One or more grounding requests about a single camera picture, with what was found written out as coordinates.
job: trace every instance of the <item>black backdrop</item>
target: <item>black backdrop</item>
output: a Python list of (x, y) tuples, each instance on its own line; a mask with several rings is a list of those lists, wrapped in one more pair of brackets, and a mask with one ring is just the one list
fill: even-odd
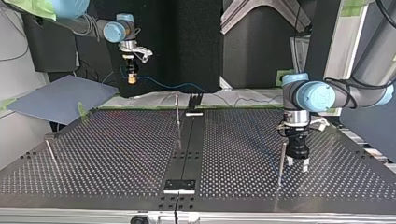
[[(140, 64), (139, 76), (153, 77), (176, 86), (194, 83), (207, 92), (219, 89), (222, 72), (222, 0), (95, 0), (99, 18), (114, 20), (117, 13), (132, 13), (141, 32), (140, 46), (151, 49), (153, 57)], [(121, 96), (129, 97), (163, 88), (141, 79), (129, 85), (120, 73), (124, 61), (115, 44), (107, 43)], [(201, 92), (193, 86), (179, 89)]]

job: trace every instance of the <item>black bracket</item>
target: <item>black bracket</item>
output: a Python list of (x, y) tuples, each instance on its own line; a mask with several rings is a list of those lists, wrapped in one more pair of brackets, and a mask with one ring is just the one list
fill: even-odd
[(194, 194), (195, 180), (167, 180), (164, 194)]
[(204, 95), (202, 93), (190, 95), (189, 107), (187, 108), (186, 113), (187, 117), (202, 116), (204, 114), (202, 110), (195, 108), (196, 106), (201, 104), (203, 97)]

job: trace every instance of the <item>black plastic part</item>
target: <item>black plastic part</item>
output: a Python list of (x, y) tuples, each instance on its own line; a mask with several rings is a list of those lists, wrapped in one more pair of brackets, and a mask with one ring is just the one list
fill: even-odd
[(201, 104), (203, 97), (204, 97), (203, 94), (191, 94), (187, 112), (188, 113), (202, 112), (201, 110), (195, 109), (195, 107)]
[(146, 217), (133, 217), (131, 224), (149, 224), (149, 220)]
[(195, 190), (195, 180), (167, 180), (165, 190)]
[(289, 128), (285, 130), (285, 135), (289, 142), (286, 147), (286, 155), (296, 160), (306, 160), (309, 158), (309, 147), (306, 145), (305, 139), (309, 135), (309, 129)]
[(136, 59), (127, 59), (126, 69), (128, 74), (137, 74), (139, 72), (139, 65), (137, 64)]

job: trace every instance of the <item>perforated metal table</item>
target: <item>perforated metal table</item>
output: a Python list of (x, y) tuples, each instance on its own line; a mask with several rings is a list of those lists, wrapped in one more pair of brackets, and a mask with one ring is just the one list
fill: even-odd
[[(0, 172), (0, 208), (396, 215), (395, 174), (334, 127), (311, 133), (309, 172), (285, 165), (279, 189), (282, 110), (207, 109), (180, 129), (176, 116), (75, 121), (50, 141), (56, 160), (43, 143)], [(194, 180), (195, 194), (163, 194), (167, 180)]]

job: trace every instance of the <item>white wall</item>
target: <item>white wall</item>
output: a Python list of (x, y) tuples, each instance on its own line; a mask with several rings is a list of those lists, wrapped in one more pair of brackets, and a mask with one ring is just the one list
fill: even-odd
[[(21, 21), (10, 10), (6, 10), (14, 24), (23, 31)], [(24, 95), (45, 85), (43, 74), (35, 72), (30, 52), (8, 62), (26, 51), (27, 41), (0, 11), (0, 104), (2, 101)], [(11, 111), (0, 111), (0, 169), (21, 154), (43, 141), (44, 134), (50, 132), (48, 122), (34, 119)]]

